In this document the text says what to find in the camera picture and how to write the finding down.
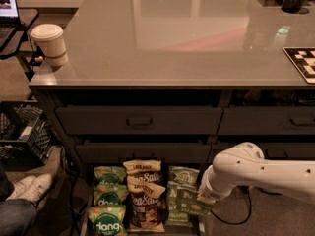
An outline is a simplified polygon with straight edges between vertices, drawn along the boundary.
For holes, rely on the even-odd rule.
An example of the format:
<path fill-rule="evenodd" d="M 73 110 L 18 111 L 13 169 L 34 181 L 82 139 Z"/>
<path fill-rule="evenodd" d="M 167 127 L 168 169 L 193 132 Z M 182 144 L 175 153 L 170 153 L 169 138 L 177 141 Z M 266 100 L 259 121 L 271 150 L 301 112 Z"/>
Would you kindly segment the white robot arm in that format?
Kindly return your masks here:
<path fill-rule="evenodd" d="M 204 172 L 200 201 L 221 201 L 237 186 L 253 186 L 315 203 L 315 162 L 265 159 L 261 149 L 245 142 L 218 153 Z"/>

